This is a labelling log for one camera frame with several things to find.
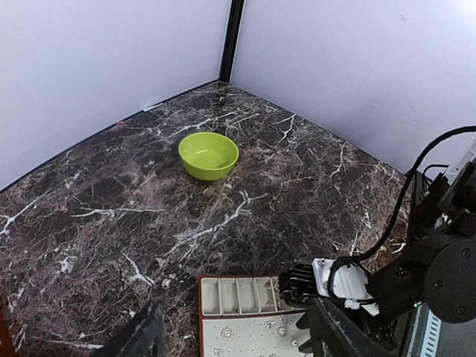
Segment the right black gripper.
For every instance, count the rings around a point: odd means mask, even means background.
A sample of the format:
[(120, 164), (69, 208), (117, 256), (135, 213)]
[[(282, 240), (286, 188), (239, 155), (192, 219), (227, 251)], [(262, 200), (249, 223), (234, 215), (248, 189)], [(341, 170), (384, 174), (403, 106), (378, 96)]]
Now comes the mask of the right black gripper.
[(369, 278), (377, 315), (361, 310), (350, 318), (333, 302), (309, 300), (298, 329), (310, 338), (298, 350), (313, 356), (396, 356), (360, 329), (393, 323), (419, 303), (441, 321), (462, 324), (475, 319), (475, 214), (463, 213), (436, 226), (436, 218), (410, 213), (408, 241), (402, 253)]

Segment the beige jewelry tray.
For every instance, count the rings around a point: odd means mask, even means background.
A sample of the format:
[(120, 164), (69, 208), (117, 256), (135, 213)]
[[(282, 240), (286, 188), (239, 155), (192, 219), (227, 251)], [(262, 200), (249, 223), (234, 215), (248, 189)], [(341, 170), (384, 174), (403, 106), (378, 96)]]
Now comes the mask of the beige jewelry tray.
[[(298, 350), (310, 338), (297, 328), (304, 312), (280, 298), (276, 276), (201, 276), (200, 355), (312, 356)], [(231, 341), (221, 339), (224, 327), (234, 331)]]

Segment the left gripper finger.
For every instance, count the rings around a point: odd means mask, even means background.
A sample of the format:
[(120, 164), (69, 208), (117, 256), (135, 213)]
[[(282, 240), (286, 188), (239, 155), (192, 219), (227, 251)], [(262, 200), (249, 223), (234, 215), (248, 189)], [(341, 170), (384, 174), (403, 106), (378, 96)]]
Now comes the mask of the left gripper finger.
[(164, 356), (165, 332), (163, 310), (151, 300), (91, 356)]

